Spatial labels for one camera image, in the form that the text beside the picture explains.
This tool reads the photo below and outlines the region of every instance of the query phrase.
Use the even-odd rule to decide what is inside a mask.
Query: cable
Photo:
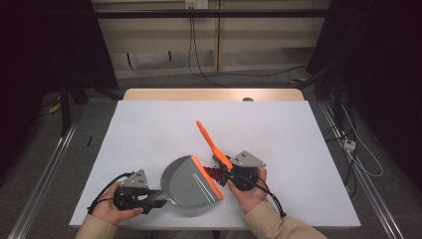
[[[129,177],[133,174],[133,172],[126,172],[123,173],[119,176],[117,176],[115,179],[113,179],[111,182],[109,182],[106,187],[100,192],[100,194],[96,197],[96,199],[94,199],[93,203],[91,203],[91,206],[88,207],[88,214],[93,214],[94,209],[96,208],[97,204],[99,204],[100,202],[104,201],[104,199],[100,200],[100,198],[103,196],[103,194],[105,194],[105,192],[108,190],[108,188],[115,183],[116,181],[118,181],[119,179],[121,179],[122,177]]]
[[[193,39],[193,46],[194,46],[194,48],[195,48],[196,63],[198,64],[198,68],[199,68],[199,72],[201,73],[201,76],[196,75],[195,73],[193,73],[192,68],[191,68],[191,66],[190,66],[190,53],[191,53],[191,51],[192,51],[192,39]],[[190,18],[190,43],[189,43],[188,66],[189,66],[189,71],[190,71],[190,73],[192,73],[192,75],[193,75],[193,76],[195,76],[195,77],[202,77],[202,78],[205,78],[205,80],[206,80],[207,82],[209,82],[209,83],[211,83],[211,84],[213,84],[213,85],[216,85],[216,86],[219,86],[219,87],[222,87],[222,88],[229,88],[229,87],[227,87],[227,86],[224,86],[224,85],[221,85],[221,84],[218,84],[218,83],[215,83],[215,82],[213,82],[213,81],[209,80],[209,79],[208,79],[208,78],[204,75],[204,73],[202,72],[201,65],[199,64],[198,52],[197,52],[197,50],[196,50],[195,21],[193,20],[193,18]]]
[[[193,18],[190,18],[190,44],[189,44],[189,55],[188,55],[188,66],[189,66],[189,71],[190,73],[195,76],[195,77],[200,77],[200,78],[205,78],[205,80],[207,80],[207,82],[213,84],[213,85],[217,85],[219,87],[224,87],[224,88],[229,88],[227,86],[223,86],[221,84],[212,82],[211,80],[209,80],[209,77],[219,77],[219,76],[238,76],[238,77],[270,77],[270,76],[276,76],[276,75],[280,75],[283,73],[290,73],[290,71],[294,70],[294,69],[298,69],[298,68],[305,68],[306,66],[296,66],[296,67],[292,67],[290,69],[287,70],[283,70],[281,72],[276,72],[276,73],[269,73],[269,74],[262,74],[262,75],[254,75],[254,74],[240,74],[240,73],[219,73],[219,74],[209,74],[209,75],[205,75],[202,72],[201,66],[199,64],[199,59],[198,59],[198,53],[197,53],[197,49],[196,49],[196,34],[195,34],[195,21],[193,20]],[[195,57],[196,57],[196,63],[198,65],[199,71],[201,73],[201,75],[197,75],[192,71],[191,65],[190,65],[190,54],[192,51],[192,42],[194,45],[194,50],[195,50]]]
[[[341,107],[342,107],[342,109],[344,110],[344,112],[345,112],[345,115],[347,116],[347,119],[348,119],[348,121],[350,122],[350,126],[351,126],[351,128],[352,128],[352,130],[353,130],[353,132],[354,132],[354,134],[355,134],[355,136],[356,136],[356,138],[360,141],[360,143],[362,143],[362,145],[363,145],[363,147],[372,155],[372,157],[373,157],[373,159],[375,159],[375,161],[376,161],[376,163],[378,164],[378,166],[379,166],[379,168],[380,168],[380,170],[381,170],[381,172],[379,173],[379,174],[374,174],[374,173],[371,173],[371,172],[369,172],[369,171],[367,171],[364,167],[363,167],[363,165],[362,164],[360,164],[359,162],[357,162],[356,161],[356,159],[354,159],[354,156],[352,156],[351,155],[351,152],[348,150],[348,149],[346,149],[346,151],[348,152],[348,153],[350,153],[350,156],[351,156],[351,159],[356,163],[356,165],[360,168],[360,169],[362,169],[366,174],[368,174],[368,175],[371,175],[371,176],[374,176],[374,177],[380,177],[380,176],[382,176],[383,174],[384,174],[384,169],[382,168],[382,165],[381,165],[381,163],[379,163],[379,161],[378,161],[378,159],[375,157],[375,155],[369,150],[369,148],[365,145],[365,143],[362,141],[362,139],[360,139],[360,137],[359,137],[359,135],[357,134],[357,132],[356,132],[356,129],[354,128],[354,126],[352,125],[352,121],[351,121],[351,119],[350,119],[350,116],[348,115],[348,113],[347,113],[347,110],[345,109],[345,107],[343,106],[343,105],[341,105]]]
[[[285,217],[285,216],[287,215],[287,214],[286,214],[286,212],[283,210],[282,204],[280,203],[280,201],[279,201],[279,199],[277,198],[277,196],[276,196],[276,195],[274,195],[274,194],[270,191],[270,188],[268,187],[267,183],[266,183],[266,182],[265,182],[262,178],[258,177],[259,179],[261,179],[261,180],[264,182],[264,185],[265,185],[267,188],[262,187],[261,185],[259,185],[259,184],[258,184],[258,183],[256,183],[256,182],[252,182],[252,181],[250,181],[248,178],[246,178],[246,177],[242,176],[241,174],[239,174],[239,173],[237,173],[237,172],[235,172],[235,171],[233,171],[233,170],[231,170],[231,171],[230,171],[230,173],[232,173],[232,174],[234,174],[235,176],[237,176],[237,177],[241,178],[241,179],[242,179],[242,180],[244,180],[245,182],[247,182],[247,183],[249,183],[249,184],[251,184],[251,185],[254,185],[254,186],[258,187],[259,189],[261,189],[261,190],[265,191],[267,194],[269,194],[269,195],[273,198],[273,201],[274,201],[274,203],[276,204],[277,209],[279,210],[280,217],[281,217],[281,218],[283,218],[283,217]]]

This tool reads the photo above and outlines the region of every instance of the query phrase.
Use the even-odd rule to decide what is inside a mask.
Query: black cable
[[[264,185],[266,185],[266,187],[267,187],[267,188],[264,188],[264,187],[262,187],[261,185],[259,185],[258,183],[250,181],[248,178],[246,178],[246,177],[242,176],[241,174],[239,174],[239,173],[237,173],[237,172],[235,172],[235,171],[233,171],[233,170],[232,170],[232,171],[230,171],[230,173],[231,173],[232,175],[234,174],[235,176],[237,176],[237,177],[241,178],[243,181],[245,181],[245,182],[247,182],[247,183],[249,183],[249,184],[251,184],[251,185],[254,185],[254,186],[258,187],[259,189],[261,189],[261,190],[265,191],[267,194],[269,194],[269,195],[273,198],[273,201],[274,201],[274,203],[276,204],[277,209],[279,209],[280,217],[281,217],[281,218],[283,218],[283,217],[285,217],[285,216],[287,215],[287,214],[286,214],[286,212],[283,210],[282,204],[280,203],[279,199],[277,198],[277,196],[276,196],[276,195],[274,195],[274,194],[270,191],[270,189],[268,188],[268,185],[267,185],[267,183],[266,183],[266,182],[264,182]]]
[[[111,182],[109,182],[106,187],[100,192],[100,194],[96,197],[96,199],[94,199],[93,203],[91,203],[91,206],[88,207],[88,214],[92,214],[94,209],[96,208],[97,204],[99,204],[99,202],[101,202],[102,200],[100,200],[100,198],[103,196],[103,194],[105,194],[105,192],[108,190],[108,188],[110,186],[112,186],[113,183],[115,183],[116,181],[118,181],[119,179],[121,179],[122,177],[129,177],[133,174],[133,172],[126,172],[123,173],[119,176],[117,176],[115,179],[113,179]]]
[[[199,64],[199,59],[198,59],[198,54],[197,54],[197,49],[196,49],[196,35],[195,35],[195,21],[193,20],[193,18],[190,18],[190,44],[189,44],[189,55],[188,55],[188,66],[189,66],[189,71],[190,73],[195,76],[195,77],[200,77],[200,78],[205,78],[205,80],[207,80],[209,83],[213,84],[213,85],[217,85],[220,87],[224,87],[224,88],[229,88],[227,86],[212,82],[211,80],[209,80],[209,77],[219,77],[219,76],[238,76],[238,77],[270,77],[270,76],[276,76],[276,75],[280,75],[283,73],[290,73],[290,71],[294,70],[294,69],[298,69],[298,68],[305,68],[306,66],[296,66],[296,67],[292,67],[290,69],[281,71],[281,72],[276,72],[276,73],[269,73],[269,74],[262,74],[262,75],[254,75],[254,74],[241,74],[241,73],[219,73],[219,74],[209,74],[209,75],[205,75],[202,72],[201,66]],[[199,71],[201,73],[201,75],[197,75],[192,71],[192,68],[190,66],[190,54],[192,51],[192,42],[194,45],[194,50],[195,50],[195,56],[196,56],[196,63],[198,65]]]
[[[196,75],[196,74],[192,71],[192,68],[191,68],[191,66],[190,66],[190,53],[191,53],[191,51],[192,51],[192,40],[193,40],[193,46],[194,46],[194,48],[195,48],[196,63],[197,63],[197,65],[198,65],[199,72],[201,73],[201,75]],[[221,84],[218,84],[218,83],[215,83],[215,82],[213,82],[213,81],[209,80],[209,79],[205,76],[205,74],[202,72],[201,65],[199,64],[198,52],[197,52],[197,49],[196,49],[195,21],[193,20],[193,18],[190,18],[190,43],[189,43],[188,66],[189,66],[189,71],[190,71],[190,73],[191,73],[193,76],[195,76],[195,77],[205,78],[205,80],[206,80],[207,82],[211,83],[212,85],[219,86],[219,87],[222,87],[222,88],[229,88],[229,87],[227,87],[227,86],[224,86],[224,85],[221,85]]]

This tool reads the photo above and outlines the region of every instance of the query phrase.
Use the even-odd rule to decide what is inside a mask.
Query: gray floor
[[[250,71],[247,74],[271,74],[277,70]],[[284,88],[288,79],[307,77],[302,69],[292,70],[289,74],[275,74],[266,77],[221,76],[209,80],[230,88]],[[129,88],[216,88],[203,78],[191,75],[149,77],[142,79],[120,80],[120,93]],[[116,102],[89,91],[90,101],[86,106],[72,105],[74,112],[83,110],[69,148],[62,158],[53,181],[34,221],[27,232],[27,238],[73,238],[76,228],[69,221],[78,203],[80,193],[91,172],[91,167],[100,150]],[[329,127],[319,102],[315,100],[312,88],[304,91],[310,102],[320,129]],[[405,238],[420,238],[422,235],[422,192],[395,165],[389,151],[374,139],[373,132],[364,119],[354,112],[357,118],[357,131],[360,138],[377,155],[383,168],[382,177],[371,178],[379,194],[385,200]],[[16,164],[3,178],[0,188],[0,238],[7,238],[19,214],[26,205],[31,192],[43,174],[53,154],[61,133],[60,112],[39,118],[26,147],[22,150]],[[347,171],[347,163],[338,142],[327,142],[333,160],[342,178]],[[358,155],[368,170],[375,171],[377,165],[361,146]],[[365,192],[357,183],[357,191],[351,198],[353,206],[362,223],[353,229],[319,230],[329,238],[388,238],[377,214],[369,203]],[[117,238],[150,238],[148,231],[120,230]]]

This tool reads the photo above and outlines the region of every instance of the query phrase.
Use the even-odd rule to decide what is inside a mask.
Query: sleeve
[[[111,239],[117,233],[118,227],[108,222],[102,221],[90,214],[84,220],[78,234],[77,239]]]
[[[300,220],[290,216],[280,218],[276,209],[268,201],[262,201],[254,207],[245,215],[243,221],[252,233],[260,239],[326,238]]]

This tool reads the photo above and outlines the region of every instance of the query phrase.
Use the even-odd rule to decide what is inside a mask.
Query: black curtain
[[[90,0],[0,1],[1,174],[28,138],[42,96],[59,90],[60,76],[117,88],[97,19],[44,14],[60,11],[94,9]]]

